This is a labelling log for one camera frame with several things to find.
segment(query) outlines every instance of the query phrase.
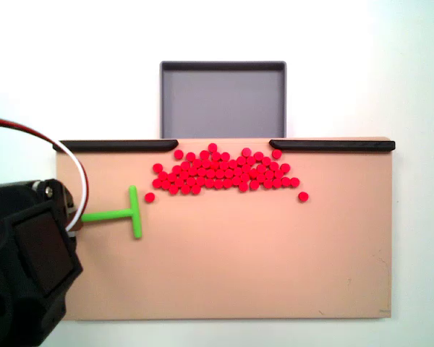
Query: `white wall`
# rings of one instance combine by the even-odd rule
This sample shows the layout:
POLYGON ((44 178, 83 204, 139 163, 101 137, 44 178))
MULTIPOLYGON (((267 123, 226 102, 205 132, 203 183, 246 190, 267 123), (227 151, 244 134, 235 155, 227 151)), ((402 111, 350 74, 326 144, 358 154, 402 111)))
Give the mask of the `white wall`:
MULTIPOLYGON (((396 141, 393 317, 64 322, 44 345, 434 346, 434 1, 0 1, 0 117, 56 138, 157 138, 161 60, 284 60, 289 136, 396 141)), ((54 175, 0 129, 0 182, 54 175)))

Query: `beige board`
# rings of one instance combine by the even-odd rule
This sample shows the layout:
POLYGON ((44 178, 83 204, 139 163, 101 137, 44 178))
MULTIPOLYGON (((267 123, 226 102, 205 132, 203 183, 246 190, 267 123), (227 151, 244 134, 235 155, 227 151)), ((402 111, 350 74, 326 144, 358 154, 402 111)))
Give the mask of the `beige board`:
MULTIPOLYGON (((178 148, 199 153, 209 142, 178 148)), ((264 139, 214 142, 232 157, 272 151, 264 139)), ((128 208, 134 184, 143 234, 134 239, 128 219, 77 232, 84 271, 67 294, 67 320, 391 316, 390 153, 284 153, 298 188, 197 196, 153 189, 153 164, 170 171, 173 151, 77 157, 90 180, 86 212, 128 208)), ((67 156, 58 154, 57 171, 79 201, 67 156)))

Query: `cluster of red discs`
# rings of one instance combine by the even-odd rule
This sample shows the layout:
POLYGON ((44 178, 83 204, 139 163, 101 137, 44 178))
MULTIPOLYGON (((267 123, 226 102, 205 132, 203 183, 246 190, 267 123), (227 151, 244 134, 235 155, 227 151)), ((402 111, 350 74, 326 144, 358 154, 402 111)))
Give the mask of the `cluster of red discs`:
MULTIPOLYGON (((183 159, 180 165, 175 165, 167 173, 159 163, 153 165, 153 171, 158 175, 153 180, 156 189, 168 190, 171 195, 181 192, 183 195, 201 193, 202 187, 207 189, 230 189, 237 187, 241 192, 257 190, 260 186, 265 189, 281 187, 298 187, 299 179, 286 176, 291 170, 287 163, 279 165, 262 152, 252 154, 251 149, 243 148, 241 155, 231 159, 227 152, 217 151, 217 145, 211 143, 208 150, 202 150, 198 155, 189 152, 184 155, 182 150, 175 150, 174 157, 183 159)), ((272 151, 272 158, 278 160, 280 150, 272 151)), ((309 195, 300 192, 301 201, 307 201, 309 195)), ((145 195, 146 202, 154 201, 154 193, 145 195)))

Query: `gray tray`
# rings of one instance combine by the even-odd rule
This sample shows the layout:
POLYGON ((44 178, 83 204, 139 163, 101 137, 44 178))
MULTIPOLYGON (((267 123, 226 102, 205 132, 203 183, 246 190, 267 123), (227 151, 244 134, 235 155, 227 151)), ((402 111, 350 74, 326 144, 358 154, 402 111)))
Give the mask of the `gray tray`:
POLYGON ((286 136, 284 61, 163 61, 161 137, 286 136))

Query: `green t-shaped tool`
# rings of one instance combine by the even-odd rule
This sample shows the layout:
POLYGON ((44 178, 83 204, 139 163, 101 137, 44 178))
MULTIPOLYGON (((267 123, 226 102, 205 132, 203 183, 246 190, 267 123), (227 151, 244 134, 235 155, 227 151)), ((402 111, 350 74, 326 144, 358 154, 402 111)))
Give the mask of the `green t-shaped tool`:
POLYGON ((140 206, 138 205, 137 187, 129 187, 130 208, 126 210, 86 213, 82 215, 82 222, 94 222, 117 218, 132 217, 133 235, 136 239, 142 237, 142 221, 140 219, 140 206))

